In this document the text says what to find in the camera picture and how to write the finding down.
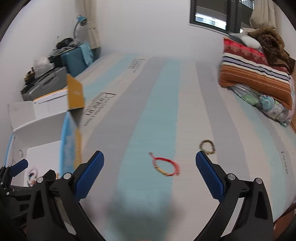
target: mattress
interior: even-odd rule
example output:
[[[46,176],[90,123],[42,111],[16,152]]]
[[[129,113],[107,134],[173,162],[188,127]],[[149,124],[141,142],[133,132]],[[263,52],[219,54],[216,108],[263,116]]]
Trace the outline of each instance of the mattress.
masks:
[[[105,156],[81,204],[106,240],[194,240],[219,204],[195,165],[207,139],[216,149],[210,160],[226,173],[263,180],[274,220],[292,204],[294,131],[221,88],[218,72],[205,63],[114,53],[77,76],[86,99],[83,160],[96,150]],[[149,152],[178,163],[180,175],[159,173]],[[170,163],[158,164],[173,172]]]

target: railing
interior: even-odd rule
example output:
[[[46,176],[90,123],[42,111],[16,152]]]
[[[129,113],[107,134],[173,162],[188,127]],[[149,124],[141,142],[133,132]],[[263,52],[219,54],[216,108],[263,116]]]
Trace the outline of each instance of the railing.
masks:
[[[239,0],[239,2],[251,9],[254,9],[255,0]]]

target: red bracelet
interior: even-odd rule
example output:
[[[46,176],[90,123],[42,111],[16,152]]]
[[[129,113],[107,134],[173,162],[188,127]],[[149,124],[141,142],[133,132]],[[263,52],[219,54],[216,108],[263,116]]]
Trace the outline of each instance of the red bracelet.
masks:
[[[149,152],[149,155],[152,157],[152,164],[154,166],[154,168],[156,170],[158,170],[161,174],[167,176],[167,177],[170,177],[170,176],[173,176],[173,175],[179,175],[180,174],[180,167],[179,165],[170,160],[170,159],[166,159],[166,158],[162,158],[162,157],[154,157],[153,153],[152,152]],[[166,173],[164,170],[162,170],[157,164],[156,164],[156,160],[160,160],[160,161],[167,161],[169,163],[171,163],[173,166],[174,166],[174,172],[173,173]]]

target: open box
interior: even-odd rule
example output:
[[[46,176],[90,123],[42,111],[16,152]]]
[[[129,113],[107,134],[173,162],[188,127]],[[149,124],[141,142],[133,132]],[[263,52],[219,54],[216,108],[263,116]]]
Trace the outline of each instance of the open box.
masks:
[[[28,186],[49,169],[62,176],[81,163],[81,134],[71,110],[83,108],[82,85],[67,75],[67,87],[33,101],[8,105],[12,137],[5,165],[26,159],[29,166],[12,185]]]

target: brown beaded bracelet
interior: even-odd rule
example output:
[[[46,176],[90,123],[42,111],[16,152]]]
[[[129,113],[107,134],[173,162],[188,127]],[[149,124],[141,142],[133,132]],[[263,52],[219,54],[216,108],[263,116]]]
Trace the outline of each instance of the brown beaded bracelet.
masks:
[[[203,149],[202,146],[203,146],[203,144],[206,143],[206,142],[208,142],[208,143],[211,144],[211,146],[212,146],[212,151],[206,151],[205,149]],[[214,154],[214,153],[216,152],[215,145],[214,145],[214,143],[213,143],[211,140],[203,140],[203,141],[200,143],[200,150],[201,150],[201,151],[204,151],[204,153],[206,153],[207,155]]]

